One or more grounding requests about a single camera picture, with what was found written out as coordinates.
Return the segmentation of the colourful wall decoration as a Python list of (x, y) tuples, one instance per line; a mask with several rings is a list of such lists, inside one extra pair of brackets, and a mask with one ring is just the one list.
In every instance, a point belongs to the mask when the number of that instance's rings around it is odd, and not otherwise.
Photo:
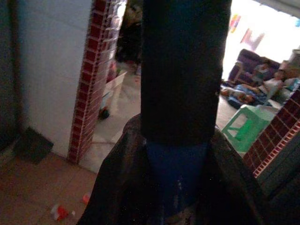
[(229, 31), (231, 33), (235, 32), (235, 30), (236, 30), (236, 28), (237, 28), (237, 26), (240, 22), (240, 18), (241, 18), (241, 16), (239, 14), (234, 14), (232, 16), (232, 19), (231, 19), (230, 24), (229, 24), (229, 28), (230, 28)]

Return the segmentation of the black dustpan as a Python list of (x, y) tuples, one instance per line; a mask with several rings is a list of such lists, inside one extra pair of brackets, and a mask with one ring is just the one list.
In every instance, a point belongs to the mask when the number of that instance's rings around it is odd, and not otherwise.
[(28, 127), (16, 142), (13, 151), (18, 158), (38, 165), (52, 151), (53, 146), (50, 140)]

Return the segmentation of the red and white litter piece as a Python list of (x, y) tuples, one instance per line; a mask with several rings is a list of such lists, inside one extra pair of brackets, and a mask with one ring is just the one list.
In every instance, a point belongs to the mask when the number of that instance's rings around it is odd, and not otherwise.
[(68, 211), (61, 204), (56, 204), (51, 208), (50, 214), (55, 221), (62, 221), (69, 217), (73, 218), (75, 211)]

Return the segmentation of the person lying in white shirt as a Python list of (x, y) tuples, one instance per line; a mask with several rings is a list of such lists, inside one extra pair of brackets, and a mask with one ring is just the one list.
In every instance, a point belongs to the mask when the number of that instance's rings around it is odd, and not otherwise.
[[(285, 81), (285, 71), (284, 70), (278, 70), (275, 74), (274, 77), (271, 78), (270, 80), (264, 81), (261, 85), (255, 86), (260, 88), (263, 92), (267, 93), (267, 100), (271, 98), (273, 95), (276, 94), (277, 91), (283, 88), (284, 86), (284, 81)], [(222, 88), (220, 91), (221, 96), (225, 96), (223, 93), (224, 89)]]

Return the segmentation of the dark toy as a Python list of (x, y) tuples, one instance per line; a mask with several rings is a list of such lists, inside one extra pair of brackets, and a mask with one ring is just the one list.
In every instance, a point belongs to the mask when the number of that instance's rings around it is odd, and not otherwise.
[(107, 107), (101, 108), (98, 113), (99, 120), (106, 120), (110, 116), (109, 109)]

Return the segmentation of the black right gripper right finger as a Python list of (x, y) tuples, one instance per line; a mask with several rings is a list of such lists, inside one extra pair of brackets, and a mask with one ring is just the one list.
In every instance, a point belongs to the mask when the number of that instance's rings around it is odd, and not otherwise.
[(268, 203), (252, 173), (219, 128), (200, 177), (195, 225), (268, 225)]

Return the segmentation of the green plastic stool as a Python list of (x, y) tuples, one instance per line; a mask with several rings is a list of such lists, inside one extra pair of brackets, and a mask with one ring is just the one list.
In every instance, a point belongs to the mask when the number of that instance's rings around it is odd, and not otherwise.
[(237, 152), (246, 153), (278, 112), (271, 106), (242, 105), (222, 129)]

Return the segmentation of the person sitting on sofa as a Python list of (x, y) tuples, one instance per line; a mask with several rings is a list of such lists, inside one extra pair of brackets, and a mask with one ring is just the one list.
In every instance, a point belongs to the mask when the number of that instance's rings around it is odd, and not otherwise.
[(271, 60), (265, 60), (262, 64), (257, 65), (252, 72), (251, 80), (255, 83), (263, 83), (273, 78), (272, 65)]

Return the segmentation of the white small chair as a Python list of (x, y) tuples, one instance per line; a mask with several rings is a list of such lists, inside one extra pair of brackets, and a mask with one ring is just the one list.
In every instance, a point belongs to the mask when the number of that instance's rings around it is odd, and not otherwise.
[(117, 77), (105, 85), (102, 102), (105, 102), (111, 115), (117, 112), (119, 96), (126, 74), (126, 70), (121, 70)]

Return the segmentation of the purple sofa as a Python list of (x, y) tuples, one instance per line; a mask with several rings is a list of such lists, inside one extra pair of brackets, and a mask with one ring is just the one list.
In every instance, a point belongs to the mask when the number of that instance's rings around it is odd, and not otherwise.
[(256, 66), (261, 65), (266, 60), (270, 61), (270, 67), (264, 77), (265, 81), (273, 78), (274, 73), (277, 72), (280, 67), (280, 63), (266, 57), (261, 57), (252, 51), (242, 49), (229, 73), (228, 81), (233, 84), (253, 84), (254, 81), (251, 79), (251, 74)]

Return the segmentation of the pink wall decoration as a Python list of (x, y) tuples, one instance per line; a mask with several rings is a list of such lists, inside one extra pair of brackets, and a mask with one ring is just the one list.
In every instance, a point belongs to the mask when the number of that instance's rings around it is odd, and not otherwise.
[(263, 40), (264, 36), (264, 32), (248, 28), (244, 36), (242, 37), (240, 43), (243, 44), (248, 50), (255, 52), (259, 44)]

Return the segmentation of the blue broom handle black grip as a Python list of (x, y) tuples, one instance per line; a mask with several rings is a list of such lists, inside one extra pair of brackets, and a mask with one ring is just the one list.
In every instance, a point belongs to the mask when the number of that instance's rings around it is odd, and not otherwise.
[(147, 225), (197, 225), (232, 0), (143, 0), (141, 132), (157, 184)]

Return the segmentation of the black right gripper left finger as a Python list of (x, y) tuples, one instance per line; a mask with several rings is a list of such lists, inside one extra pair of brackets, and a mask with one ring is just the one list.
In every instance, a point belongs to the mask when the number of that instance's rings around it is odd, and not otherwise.
[(163, 213), (136, 115), (103, 160), (77, 225), (163, 225)]

